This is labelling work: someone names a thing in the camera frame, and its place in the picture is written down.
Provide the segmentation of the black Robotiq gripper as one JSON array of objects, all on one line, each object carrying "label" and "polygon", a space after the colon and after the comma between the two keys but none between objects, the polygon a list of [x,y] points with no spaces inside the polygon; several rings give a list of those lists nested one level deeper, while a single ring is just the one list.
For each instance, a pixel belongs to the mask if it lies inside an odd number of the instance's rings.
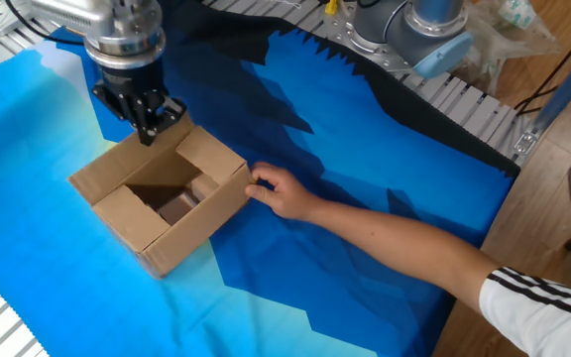
[{"label": "black Robotiq gripper", "polygon": [[[177,123],[186,110],[179,99],[166,96],[161,59],[130,69],[102,65],[99,69],[102,83],[95,84],[91,92],[119,120],[130,123],[142,145],[151,146],[157,136]],[[135,106],[138,100],[147,104],[147,128]]]}]

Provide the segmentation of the person's bare hand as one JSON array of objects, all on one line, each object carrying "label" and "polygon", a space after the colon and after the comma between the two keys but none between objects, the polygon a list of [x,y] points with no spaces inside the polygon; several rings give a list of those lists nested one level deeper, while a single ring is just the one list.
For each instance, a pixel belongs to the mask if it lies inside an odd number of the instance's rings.
[{"label": "person's bare hand", "polygon": [[321,198],[309,192],[286,169],[259,162],[251,174],[256,182],[245,188],[246,194],[282,218],[309,221],[323,205]]}]

